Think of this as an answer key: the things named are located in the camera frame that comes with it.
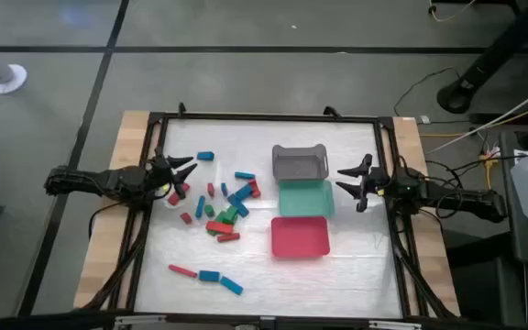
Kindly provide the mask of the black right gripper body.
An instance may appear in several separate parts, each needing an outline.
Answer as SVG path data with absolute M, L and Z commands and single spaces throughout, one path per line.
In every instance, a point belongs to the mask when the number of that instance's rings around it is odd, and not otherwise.
M 372 167 L 372 160 L 372 155 L 366 154 L 357 168 L 357 176 L 360 178 L 357 202 L 359 213 L 365 212 L 368 208 L 368 194 L 378 194 L 387 183 L 387 175 L 380 167 Z

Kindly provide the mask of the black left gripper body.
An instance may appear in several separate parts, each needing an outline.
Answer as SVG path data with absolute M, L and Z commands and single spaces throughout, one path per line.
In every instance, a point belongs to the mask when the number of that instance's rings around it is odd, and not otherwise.
M 148 193 L 148 198 L 152 201 L 163 198 L 168 194 L 167 192 L 158 194 L 158 190 L 164 185 L 168 185 L 180 199 L 186 198 L 186 192 L 183 188 L 184 184 L 175 184 L 173 182 L 173 174 L 179 168 L 176 170 L 172 169 L 166 161 L 166 157 L 161 148 L 156 147 L 155 156 L 149 160 L 150 170 L 147 175 L 146 192 Z

